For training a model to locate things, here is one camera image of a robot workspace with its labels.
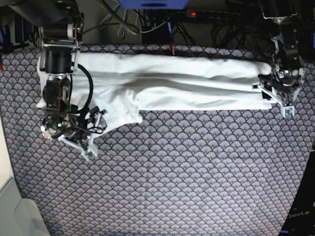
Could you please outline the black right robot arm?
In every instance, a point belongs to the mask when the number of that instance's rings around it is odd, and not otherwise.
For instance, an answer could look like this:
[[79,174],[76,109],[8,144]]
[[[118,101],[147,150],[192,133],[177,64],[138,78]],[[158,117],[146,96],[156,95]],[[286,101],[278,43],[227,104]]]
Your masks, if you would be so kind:
[[[25,20],[38,27],[42,41],[38,69],[45,76],[42,90],[45,116],[41,131],[44,138],[58,140],[80,151],[85,160],[98,155],[94,145],[97,134],[106,128],[104,111],[90,108],[93,80],[78,63],[84,15],[74,0],[3,0]],[[71,104],[73,74],[79,69],[88,79],[88,97],[79,109]]]

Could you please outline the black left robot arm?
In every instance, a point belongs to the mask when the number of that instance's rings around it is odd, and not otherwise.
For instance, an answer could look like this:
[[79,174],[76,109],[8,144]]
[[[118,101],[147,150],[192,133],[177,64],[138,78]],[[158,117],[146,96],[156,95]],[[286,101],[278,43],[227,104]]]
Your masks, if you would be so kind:
[[281,107],[285,118],[295,115],[294,101],[304,84],[304,62],[298,51],[298,34],[292,17],[297,15],[292,0],[260,0],[260,8],[264,19],[272,20],[278,25],[278,33],[271,36],[275,44],[273,67],[269,75],[259,75],[257,86]]

